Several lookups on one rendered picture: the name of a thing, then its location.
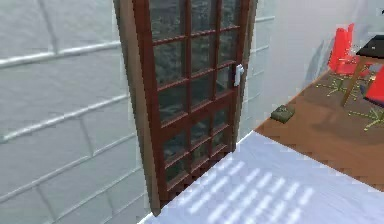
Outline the dark red glazed door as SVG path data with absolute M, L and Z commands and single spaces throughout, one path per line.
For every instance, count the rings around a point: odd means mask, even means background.
M 257 0 L 113 3 L 149 207 L 159 215 L 235 149 Z

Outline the dark green flat block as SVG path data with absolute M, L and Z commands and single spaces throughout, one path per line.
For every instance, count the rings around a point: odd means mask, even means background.
M 295 109 L 293 107 L 281 105 L 271 113 L 270 118 L 285 124 L 294 114 Z

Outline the red chair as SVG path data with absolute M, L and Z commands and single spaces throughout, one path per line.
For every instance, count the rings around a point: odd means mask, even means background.
M 359 62 L 358 56 L 349 54 L 351 48 L 351 29 L 338 28 L 336 30 L 334 45 L 328 60 L 332 82 L 330 85 L 317 84 L 316 87 L 329 88 L 330 97 L 335 92 L 346 92 L 344 81 L 351 79 Z
M 368 131 L 370 127 L 379 123 L 384 123 L 384 65 L 376 73 L 375 79 L 367 86 L 361 86 L 360 92 L 363 94 L 363 99 L 373 105 L 380 107 L 380 110 L 371 108 L 368 114 L 349 111 L 348 115 L 357 115 L 369 118 L 371 123 L 364 127 L 364 131 Z

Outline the black top wooden table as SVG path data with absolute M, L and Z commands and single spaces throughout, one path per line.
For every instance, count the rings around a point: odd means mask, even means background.
M 356 55 L 359 57 L 359 61 L 342 98 L 342 107 L 346 105 L 349 97 L 351 96 L 359 75 L 363 71 L 364 65 L 368 62 L 384 65 L 384 35 L 374 36 L 356 53 Z

